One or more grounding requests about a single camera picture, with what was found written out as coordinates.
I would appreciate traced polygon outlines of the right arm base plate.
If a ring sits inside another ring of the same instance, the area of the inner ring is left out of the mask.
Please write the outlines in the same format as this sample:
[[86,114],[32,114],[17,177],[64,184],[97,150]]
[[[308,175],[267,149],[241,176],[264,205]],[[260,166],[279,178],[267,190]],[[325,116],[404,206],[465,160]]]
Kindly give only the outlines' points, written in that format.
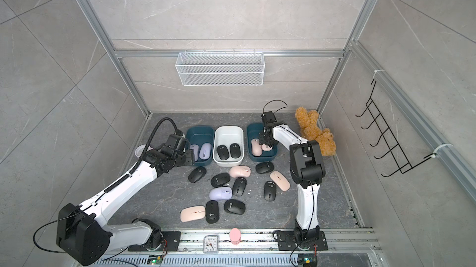
[[[272,237],[278,243],[279,251],[292,251],[297,243],[293,231],[275,230]],[[317,251],[328,250],[327,239],[324,232],[320,231],[317,238],[307,238],[299,247],[302,250],[316,249]]]

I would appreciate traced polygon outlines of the right green circuit board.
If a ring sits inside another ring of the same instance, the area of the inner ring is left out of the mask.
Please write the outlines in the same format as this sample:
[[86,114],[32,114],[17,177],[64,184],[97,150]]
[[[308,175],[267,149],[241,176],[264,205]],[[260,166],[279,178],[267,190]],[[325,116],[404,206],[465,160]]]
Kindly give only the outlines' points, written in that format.
[[299,267],[317,267],[318,259],[317,257],[298,257],[297,265]]

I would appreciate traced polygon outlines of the purple round alarm clock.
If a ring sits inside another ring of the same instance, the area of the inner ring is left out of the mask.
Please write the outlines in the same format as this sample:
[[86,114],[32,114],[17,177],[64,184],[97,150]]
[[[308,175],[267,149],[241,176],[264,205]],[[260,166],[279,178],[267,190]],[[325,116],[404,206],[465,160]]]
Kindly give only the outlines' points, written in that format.
[[140,158],[145,148],[146,148],[146,145],[145,145],[145,144],[138,146],[138,147],[135,149],[135,156],[136,156],[137,158]]

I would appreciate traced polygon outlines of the brown teddy bear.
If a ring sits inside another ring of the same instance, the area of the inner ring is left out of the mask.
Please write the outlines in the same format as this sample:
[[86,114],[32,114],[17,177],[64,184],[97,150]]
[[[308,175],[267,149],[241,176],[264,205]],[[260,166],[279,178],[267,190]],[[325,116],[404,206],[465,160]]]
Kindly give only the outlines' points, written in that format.
[[307,140],[316,140],[321,148],[323,156],[336,155],[337,146],[333,140],[330,129],[320,129],[317,125],[319,113],[316,110],[308,111],[304,107],[299,107],[295,112],[295,118],[301,129],[301,136]]

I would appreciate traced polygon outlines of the teal storage box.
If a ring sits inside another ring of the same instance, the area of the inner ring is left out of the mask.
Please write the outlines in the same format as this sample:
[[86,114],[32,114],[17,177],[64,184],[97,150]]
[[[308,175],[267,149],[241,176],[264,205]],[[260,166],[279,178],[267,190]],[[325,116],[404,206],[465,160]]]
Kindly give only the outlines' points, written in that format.
[[198,166],[204,167],[209,165],[212,161],[212,156],[214,151],[213,128],[211,126],[194,126],[187,131],[186,138],[189,140],[190,145],[197,144],[199,148],[201,148],[201,146],[206,142],[209,142],[212,145],[212,152],[211,152],[210,158],[208,160],[198,159],[198,161],[197,162],[194,161],[194,164],[193,164],[193,166],[195,167],[198,167]]
[[259,157],[252,153],[252,140],[259,138],[259,134],[263,131],[263,128],[264,125],[262,123],[251,123],[247,126],[247,148],[249,157],[253,162],[272,161],[278,153],[277,145],[275,145],[271,151],[263,151],[262,155]]

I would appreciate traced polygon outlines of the pink mouse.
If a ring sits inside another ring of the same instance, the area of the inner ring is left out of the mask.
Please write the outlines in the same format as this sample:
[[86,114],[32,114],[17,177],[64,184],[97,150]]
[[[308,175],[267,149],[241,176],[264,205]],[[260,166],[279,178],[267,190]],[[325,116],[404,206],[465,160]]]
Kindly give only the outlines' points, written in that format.
[[262,144],[261,147],[264,152],[269,152],[273,149],[273,145],[268,145],[268,144]]
[[183,209],[180,213],[181,222],[196,221],[205,218],[206,208],[204,206],[192,206]]
[[274,181],[281,191],[288,191],[290,189],[290,183],[286,177],[279,171],[273,171],[270,174],[270,178]]
[[230,168],[229,175],[231,178],[243,177],[247,178],[251,174],[251,169],[248,166],[235,166]]
[[251,152],[254,157],[260,157],[263,153],[262,145],[259,143],[259,139],[251,140]]

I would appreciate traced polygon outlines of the purple mouse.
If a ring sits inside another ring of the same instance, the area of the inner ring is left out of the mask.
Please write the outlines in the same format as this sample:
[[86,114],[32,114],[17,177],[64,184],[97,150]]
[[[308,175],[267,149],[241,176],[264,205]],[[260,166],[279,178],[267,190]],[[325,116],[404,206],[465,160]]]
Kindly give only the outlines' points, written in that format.
[[212,152],[212,145],[209,142],[204,143],[199,152],[199,159],[201,160],[208,160],[211,156]]
[[192,144],[190,149],[193,151],[194,161],[197,162],[199,159],[200,148],[197,144]]
[[209,193],[209,198],[213,201],[230,200],[232,197],[233,190],[228,186],[214,188]]

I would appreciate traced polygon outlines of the white storage box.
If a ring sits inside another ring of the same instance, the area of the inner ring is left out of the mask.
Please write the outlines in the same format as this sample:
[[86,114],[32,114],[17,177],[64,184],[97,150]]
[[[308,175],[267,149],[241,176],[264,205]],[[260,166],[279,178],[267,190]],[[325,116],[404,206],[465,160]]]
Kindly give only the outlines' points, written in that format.
[[[216,149],[219,145],[225,145],[228,150],[233,143],[238,143],[241,148],[241,157],[233,159],[231,156],[225,161],[220,161]],[[244,131],[239,126],[221,126],[215,131],[213,160],[220,167],[239,166],[244,160]]]

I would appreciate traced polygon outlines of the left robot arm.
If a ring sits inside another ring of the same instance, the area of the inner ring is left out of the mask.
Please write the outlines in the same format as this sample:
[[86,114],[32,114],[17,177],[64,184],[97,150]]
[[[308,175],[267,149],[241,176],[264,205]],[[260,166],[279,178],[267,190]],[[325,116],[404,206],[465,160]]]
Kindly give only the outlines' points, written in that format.
[[58,213],[56,245],[83,266],[104,253],[139,246],[155,251],[164,241],[161,227],[149,219],[110,225],[110,218],[142,188],[175,167],[194,163],[190,143],[171,118],[152,130],[134,166],[106,189],[79,205],[68,203]]

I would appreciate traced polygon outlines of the green circuit board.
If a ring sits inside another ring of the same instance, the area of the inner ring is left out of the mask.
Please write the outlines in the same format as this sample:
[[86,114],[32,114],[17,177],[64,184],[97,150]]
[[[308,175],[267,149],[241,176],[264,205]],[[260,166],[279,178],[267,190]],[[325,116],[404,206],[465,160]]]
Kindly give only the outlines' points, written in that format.
[[147,264],[148,265],[161,265],[163,262],[164,257],[161,255],[151,255],[148,257]]
[[317,257],[298,257],[297,265],[299,267],[317,267],[318,259]]

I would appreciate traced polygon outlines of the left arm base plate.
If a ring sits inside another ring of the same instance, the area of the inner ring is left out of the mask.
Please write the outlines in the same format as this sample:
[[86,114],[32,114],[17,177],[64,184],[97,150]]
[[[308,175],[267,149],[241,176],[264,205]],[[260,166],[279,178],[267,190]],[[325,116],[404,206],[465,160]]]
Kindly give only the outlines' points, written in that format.
[[161,236],[154,239],[153,243],[149,242],[144,245],[132,245],[128,247],[129,252],[176,252],[179,249],[181,231],[165,231],[161,232]]

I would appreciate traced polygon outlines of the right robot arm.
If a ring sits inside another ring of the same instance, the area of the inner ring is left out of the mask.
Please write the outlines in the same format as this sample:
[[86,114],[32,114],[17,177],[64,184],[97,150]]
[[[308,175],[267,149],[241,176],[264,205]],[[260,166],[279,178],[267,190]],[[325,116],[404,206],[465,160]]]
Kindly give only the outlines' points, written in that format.
[[293,235],[296,245],[309,248],[316,243],[321,230],[317,217],[318,192],[326,175],[321,148],[317,141],[307,140],[275,117],[275,112],[263,110],[263,131],[259,142],[264,145],[282,144],[290,154],[290,174],[297,185],[298,210]]

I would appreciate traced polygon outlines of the right teal storage box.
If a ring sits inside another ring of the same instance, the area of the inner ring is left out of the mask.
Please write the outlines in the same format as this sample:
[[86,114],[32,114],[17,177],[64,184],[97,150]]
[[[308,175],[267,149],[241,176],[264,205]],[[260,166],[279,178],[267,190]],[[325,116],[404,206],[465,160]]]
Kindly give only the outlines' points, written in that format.
[[263,128],[264,125],[262,123],[251,123],[247,126],[247,148],[249,157],[253,162],[272,161],[278,153],[277,145],[275,145],[271,151],[263,151],[262,155],[259,157],[252,153],[252,140],[259,138],[259,134],[263,131]]

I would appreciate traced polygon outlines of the pink cylinder cup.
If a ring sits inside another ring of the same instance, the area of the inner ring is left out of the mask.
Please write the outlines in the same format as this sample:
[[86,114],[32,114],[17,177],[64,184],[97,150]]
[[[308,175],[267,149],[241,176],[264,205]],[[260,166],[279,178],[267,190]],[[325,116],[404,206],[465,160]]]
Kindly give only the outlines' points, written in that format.
[[233,245],[239,245],[241,241],[241,231],[237,228],[231,229],[229,232],[229,239]]

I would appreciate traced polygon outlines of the white square desk clock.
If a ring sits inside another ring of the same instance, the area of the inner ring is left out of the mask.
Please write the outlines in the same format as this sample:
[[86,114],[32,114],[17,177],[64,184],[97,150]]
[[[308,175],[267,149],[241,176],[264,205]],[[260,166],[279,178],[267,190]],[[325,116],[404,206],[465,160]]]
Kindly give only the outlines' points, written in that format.
[[203,239],[203,253],[204,254],[216,254],[219,248],[219,236],[207,235]]

